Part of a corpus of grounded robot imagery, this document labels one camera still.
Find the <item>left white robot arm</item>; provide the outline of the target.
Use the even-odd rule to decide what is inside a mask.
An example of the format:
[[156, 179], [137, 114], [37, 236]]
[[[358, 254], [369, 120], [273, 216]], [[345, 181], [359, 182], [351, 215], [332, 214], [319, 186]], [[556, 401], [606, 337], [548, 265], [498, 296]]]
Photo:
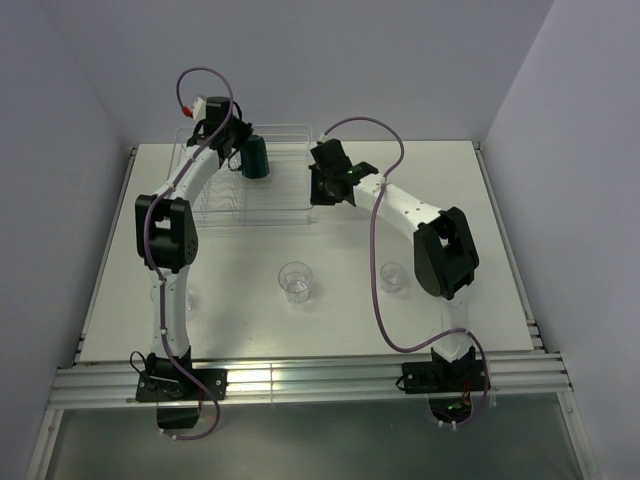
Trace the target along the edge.
[[246, 144], [253, 127], [228, 97], [198, 97], [195, 122], [165, 183], [134, 205], [136, 248], [151, 279], [154, 327], [147, 364], [159, 388], [183, 399], [195, 386], [186, 326], [186, 284], [199, 240], [192, 206], [221, 165]]

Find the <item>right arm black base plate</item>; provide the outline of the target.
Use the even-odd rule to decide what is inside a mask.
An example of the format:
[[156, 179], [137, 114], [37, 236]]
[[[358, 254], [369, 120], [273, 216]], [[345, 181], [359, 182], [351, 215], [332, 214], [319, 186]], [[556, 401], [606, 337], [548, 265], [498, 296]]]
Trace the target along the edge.
[[481, 360], [435, 359], [403, 363], [396, 386], [406, 394], [462, 393], [466, 387], [482, 393], [491, 383]]

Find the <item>dark teal mug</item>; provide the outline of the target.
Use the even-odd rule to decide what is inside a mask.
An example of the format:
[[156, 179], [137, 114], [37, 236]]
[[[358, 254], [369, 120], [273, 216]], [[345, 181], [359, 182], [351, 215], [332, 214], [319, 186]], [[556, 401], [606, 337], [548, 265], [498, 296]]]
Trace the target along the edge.
[[250, 180], [266, 178], [270, 173], [266, 143], [263, 137], [251, 135], [240, 150], [241, 173]]

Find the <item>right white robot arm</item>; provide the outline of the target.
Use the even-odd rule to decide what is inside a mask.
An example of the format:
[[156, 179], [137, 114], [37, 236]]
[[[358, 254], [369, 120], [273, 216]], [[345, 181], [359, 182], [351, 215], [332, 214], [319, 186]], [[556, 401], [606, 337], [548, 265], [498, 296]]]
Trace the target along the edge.
[[[311, 149], [313, 205], [342, 202], [370, 213], [369, 267], [371, 297], [378, 329], [385, 342], [399, 353], [415, 353], [427, 347], [438, 359], [433, 365], [435, 383], [452, 390], [468, 374], [464, 361], [480, 349], [469, 331], [469, 286], [479, 266], [479, 256], [466, 215], [457, 207], [443, 210], [426, 204], [366, 163], [354, 164], [342, 143], [327, 137]], [[442, 331], [412, 347], [395, 344], [381, 316], [376, 267], [376, 222], [383, 219], [412, 244], [413, 271], [419, 286], [440, 301]]]

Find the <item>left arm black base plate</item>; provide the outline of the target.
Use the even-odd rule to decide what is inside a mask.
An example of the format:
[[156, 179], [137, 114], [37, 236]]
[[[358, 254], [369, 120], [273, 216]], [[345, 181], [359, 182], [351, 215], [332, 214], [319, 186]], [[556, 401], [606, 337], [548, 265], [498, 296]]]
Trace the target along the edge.
[[226, 396], [228, 371], [221, 368], [196, 369], [191, 375], [198, 381], [188, 379], [180, 372], [176, 378], [161, 378], [144, 372], [138, 381], [135, 401], [138, 403], [167, 403], [177, 401], [205, 400], [206, 387], [216, 400]]

